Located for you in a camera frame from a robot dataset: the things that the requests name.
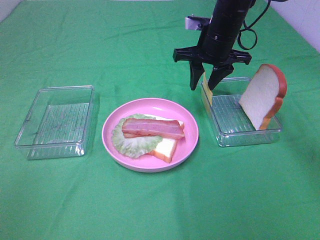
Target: cable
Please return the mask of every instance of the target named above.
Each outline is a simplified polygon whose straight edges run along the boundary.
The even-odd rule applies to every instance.
[[[240,46],[240,48],[242,48],[243,50],[250,50],[250,49],[253,49],[257,43],[258,43],[258,35],[256,33],[255,30],[252,29],[253,25],[255,25],[259,20],[260,18],[262,18],[262,16],[267,12],[269,6],[270,6],[270,3],[271,3],[271,0],[268,0],[268,3],[265,7],[265,9],[263,10],[263,12],[256,18],[256,20],[253,21],[253,23],[251,23],[249,26],[247,26],[246,24],[246,21],[244,20],[243,21],[243,27],[244,29],[240,29],[239,31],[239,34],[238,34],[238,38],[237,38],[237,42],[238,42],[238,45]],[[249,32],[252,32],[254,33],[254,36],[255,36],[255,40],[254,40],[254,43],[251,47],[245,47],[242,42],[241,42],[241,35],[242,35],[242,32],[244,31],[249,31]]]

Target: toy bacon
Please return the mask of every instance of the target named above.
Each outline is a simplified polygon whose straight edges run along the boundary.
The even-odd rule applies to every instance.
[[[183,126],[177,120],[128,118],[122,125],[122,132],[125,138],[161,136],[181,139],[185,136]]]

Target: transparent box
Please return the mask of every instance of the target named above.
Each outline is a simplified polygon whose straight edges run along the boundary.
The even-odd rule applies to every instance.
[[[28,160],[82,156],[87,152],[94,87],[40,89],[15,139]]]
[[[282,126],[276,116],[266,130],[256,130],[239,104],[250,80],[249,77],[224,78],[210,91],[203,77],[202,101],[220,147],[270,144],[279,139]]]

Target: bread slice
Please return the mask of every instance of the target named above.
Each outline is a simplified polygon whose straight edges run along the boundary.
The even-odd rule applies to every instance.
[[[155,115],[149,115],[149,114],[145,114],[145,115],[149,117],[154,117],[157,120],[172,120],[172,119],[167,119],[167,118],[155,116]],[[178,121],[180,126],[184,128],[184,122],[180,120]],[[147,154],[155,156],[156,158],[161,159],[166,163],[171,163],[178,141],[179,141],[178,139],[171,139],[171,138],[164,137],[162,141],[158,143],[156,148],[151,152],[148,152]]]
[[[253,76],[239,100],[256,130],[267,129],[287,93],[287,81],[275,65],[264,63]]]

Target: green tablecloth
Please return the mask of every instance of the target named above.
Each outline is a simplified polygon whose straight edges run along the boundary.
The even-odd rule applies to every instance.
[[[234,64],[232,76],[282,69],[283,132],[272,144],[219,147],[188,63],[172,58],[199,38],[184,17],[209,17],[214,4],[23,1],[0,23],[0,239],[320,239],[320,55],[270,9],[254,27],[251,63]],[[26,160],[13,143],[38,89],[79,85],[99,99],[91,150]],[[114,109],[149,97],[181,104],[199,126],[192,155],[160,173],[120,166],[101,140]]]

